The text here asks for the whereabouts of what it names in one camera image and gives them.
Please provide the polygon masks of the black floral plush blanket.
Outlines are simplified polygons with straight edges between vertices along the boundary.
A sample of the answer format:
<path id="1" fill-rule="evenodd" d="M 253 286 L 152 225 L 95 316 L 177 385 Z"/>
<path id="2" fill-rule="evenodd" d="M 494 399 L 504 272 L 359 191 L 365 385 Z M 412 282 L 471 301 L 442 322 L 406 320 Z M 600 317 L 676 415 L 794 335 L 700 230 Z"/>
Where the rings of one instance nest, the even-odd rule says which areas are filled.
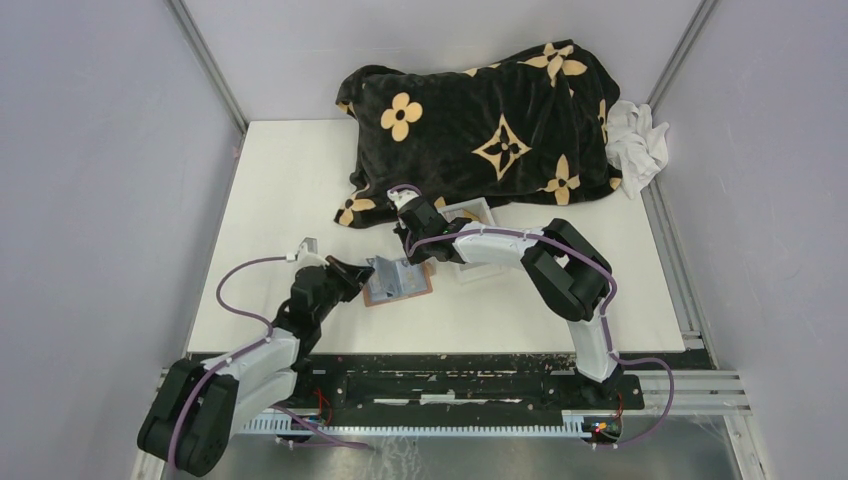
<path id="1" fill-rule="evenodd" d="M 335 220 L 354 229 L 393 221 L 387 193 L 402 184 L 437 206 L 605 198 L 623 183 L 606 154 L 619 97 L 600 60 L 572 40 L 462 72 L 361 67 L 336 96 L 358 142 L 354 190 Z"/>

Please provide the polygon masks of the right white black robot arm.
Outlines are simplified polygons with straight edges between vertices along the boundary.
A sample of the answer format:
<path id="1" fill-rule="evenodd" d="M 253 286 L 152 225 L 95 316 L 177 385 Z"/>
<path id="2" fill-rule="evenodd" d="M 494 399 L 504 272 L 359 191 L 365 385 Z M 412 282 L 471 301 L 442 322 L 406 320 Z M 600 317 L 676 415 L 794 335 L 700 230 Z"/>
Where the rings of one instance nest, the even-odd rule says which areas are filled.
<path id="1" fill-rule="evenodd" d="M 602 408 L 618 393 L 607 309 L 617 293 L 611 266 L 568 221 L 539 228 L 486 225 L 464 217 L 446 219 L 415 189 L 387 192 L 397 214 L 395 233 L 408 260 L 485 264 L 525 272 L 544 304 L 568 325 L 575 346 L 580 400 Z"/>

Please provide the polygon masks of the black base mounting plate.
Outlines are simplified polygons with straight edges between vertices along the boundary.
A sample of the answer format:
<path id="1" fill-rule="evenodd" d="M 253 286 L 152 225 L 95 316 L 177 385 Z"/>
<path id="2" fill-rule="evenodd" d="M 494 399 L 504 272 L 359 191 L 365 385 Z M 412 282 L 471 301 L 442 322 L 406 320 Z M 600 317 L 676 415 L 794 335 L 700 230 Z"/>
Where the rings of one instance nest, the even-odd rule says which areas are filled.
<path id="1" fill-rule="evenodd" d="M 571 354 L 313 354 L 282 404 L 332 427 L 557 426 L 645 407 L 637 376 L 599 387 Z"/>

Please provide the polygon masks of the white plastic card tray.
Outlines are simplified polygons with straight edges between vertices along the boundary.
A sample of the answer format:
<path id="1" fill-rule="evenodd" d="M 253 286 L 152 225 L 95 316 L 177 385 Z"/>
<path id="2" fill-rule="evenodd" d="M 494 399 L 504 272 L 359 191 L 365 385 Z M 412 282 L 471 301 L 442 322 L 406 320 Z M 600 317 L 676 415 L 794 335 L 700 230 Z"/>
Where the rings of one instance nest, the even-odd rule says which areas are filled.
<path id="1" fill-rule="evenodd" d="M 496 225 L 489 204 L 483 197 L 438 206 L 437 210 L 448 221 L 457 218 L 471 220 L 476 229 L 479 229 L 482 225 Z M 457 242 L 462 254 L 471 253 L 470 260 L 463 257 L 462 263 L 452 263 L 455 278 L 459 283 L 466 284 L 499 275 L 507 269 L 507 265 L 497 260 L 496 255 L 491 252 L 491 241 L 486 240 L 482 235 L 464 236 L 459 238 Z"/>

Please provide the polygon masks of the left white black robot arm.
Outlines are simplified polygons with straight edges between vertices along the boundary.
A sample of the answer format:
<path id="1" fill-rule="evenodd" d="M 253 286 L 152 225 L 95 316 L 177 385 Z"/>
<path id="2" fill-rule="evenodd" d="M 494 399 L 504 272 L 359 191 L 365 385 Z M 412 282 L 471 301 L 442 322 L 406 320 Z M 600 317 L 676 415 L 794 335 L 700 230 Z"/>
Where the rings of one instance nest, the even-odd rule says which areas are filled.
<path id="1" fill-rule="evenodd" d="M 322 323 L 340 303 L 354 300 L 375 270 L 333 256 L 300 259 L 289 296 L 273 319 L 225 301 L 226 311 L 260 321 L 262 334 L 205 361 L 173 363 L 137 434 L 137 447 L 195 477 L 219 462 L 232 436 L 280 403 L 299 407 L 315 391 L 308 356 Z"/>

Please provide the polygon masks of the silver VIP credit card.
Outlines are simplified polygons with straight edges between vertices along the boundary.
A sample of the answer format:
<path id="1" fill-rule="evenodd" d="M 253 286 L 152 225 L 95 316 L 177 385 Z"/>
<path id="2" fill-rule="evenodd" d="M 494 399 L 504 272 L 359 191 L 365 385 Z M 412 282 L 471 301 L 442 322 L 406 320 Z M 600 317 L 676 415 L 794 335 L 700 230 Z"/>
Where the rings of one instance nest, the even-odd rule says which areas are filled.
<path id="1" fill-rule="evenodd" d="M 429 290 L 427 271 L 421 265 L 399 260 L 396 263 L 396 272 L 398 292 L 401 296 L 417 295 Z"/>

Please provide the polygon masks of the tan leather card holder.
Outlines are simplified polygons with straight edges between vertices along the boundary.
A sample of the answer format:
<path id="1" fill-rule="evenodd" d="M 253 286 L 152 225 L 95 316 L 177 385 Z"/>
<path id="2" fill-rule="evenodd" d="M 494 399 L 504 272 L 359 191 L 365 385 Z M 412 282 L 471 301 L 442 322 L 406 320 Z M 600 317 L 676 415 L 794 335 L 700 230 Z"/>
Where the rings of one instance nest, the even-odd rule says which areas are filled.
<path id="1" fill-rule="evenodd" d="M 396 271 L 396 263 L 397 263 L 399 260 L 407 260 L 407 261 L 409 262 L 409 260 L 408 260 L 408 259 L 406 259 L 406 258 L 392 260 L 392 261 L 394 262 L 394 268 L 395 268 L 395 271 Z M 432 292 L 433 292 L 433 285 L 432 285 L 432 281 L 431 281 L 430 270 L 428 269 L 428 266 L 427 266 L 426 264 L 418 264 L 418 265 L 421 265 L 421 266 L 422 266 L 422 267 L 424 267 L 424 268 L 426 269 L 426 271 L 427 271 L 428 280 L 429 280 L 429 286 L 430 286 L 430 288 L 429 288 L 429 290 L 428 290 L 428 291 L 426 291 L 426 292 L 422 292 L 422 293 L 419 293 L 419 294 L 417 294 L 417 295 L 411 295 L 411 296 L 401 296 L 401 295 L 399 294 L 399 292 L 397 292 L 397 295 L 396 295 L 396 296 L 394 296 L 394 297 L 391 297 L 391 298 L 386 298 L 386 297 L 377 297 L 377 296 L 372 296 L 372 295 L 371 295 L 371 293 L 370 293 L 370 291 L 369 291 L 368 283 L 367 283 L 367 284 L 366 284 L 366 286 L 365 286 L 365 288 L 364 288 L 364 290 L 363 290 L 363 298 L 364 298 L 364 304 L 365 304 L 365 306 L 366 306 L 366 307 L 374 307 L 374 306 L 378 306 L 378 305 L 384 305 L 384 304 L 388 304 L 388 303 L 392 303 L 392 302 L 397 302 L 397 301 L 401 301 L 401 300 L 406 300 L 406 299 L 409 299 L 409 298 L 414 298 L 414 297 L 418 297 L 418 296 L 427 295 L 427 294 L 432 293 Z"/>

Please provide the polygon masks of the white crumpled cloth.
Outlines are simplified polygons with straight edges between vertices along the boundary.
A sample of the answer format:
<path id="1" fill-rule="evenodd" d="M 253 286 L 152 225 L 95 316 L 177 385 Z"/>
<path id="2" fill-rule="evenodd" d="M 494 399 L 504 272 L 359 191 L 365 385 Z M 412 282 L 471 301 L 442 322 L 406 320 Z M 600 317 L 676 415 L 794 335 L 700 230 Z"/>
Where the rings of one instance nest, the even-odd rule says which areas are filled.
<path id="1" fill-rule="evenodd" d="M 607 116 L 606 155 L 622 173 L 619 188 L 635 200 L 669 164 L 668 122 L 654 124 L 648 104 L 617 101 Z"/>

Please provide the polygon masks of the light blue slotted rail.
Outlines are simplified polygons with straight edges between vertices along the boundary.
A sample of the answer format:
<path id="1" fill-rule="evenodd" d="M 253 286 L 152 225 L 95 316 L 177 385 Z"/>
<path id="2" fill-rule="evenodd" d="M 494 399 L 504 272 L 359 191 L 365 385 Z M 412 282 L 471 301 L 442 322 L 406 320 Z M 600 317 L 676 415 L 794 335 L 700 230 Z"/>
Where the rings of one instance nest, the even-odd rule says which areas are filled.
<path id="1" fill-rule="evenodd" d="M 582 417 L 563 417 L 562 425 L 531 426 L 467 426 L 467 427 L 404 427 L 404 426 L 329 426 L 318 430 L 333 436 L 427 436 L 427 437 L 562 437 L 589 439 L 591 434 L 583 430 Z M 282 412 L 268 411 L 248 422 L 239 434 L 308 436 L 313 432 L 305 429 L 290 416 Z"/>

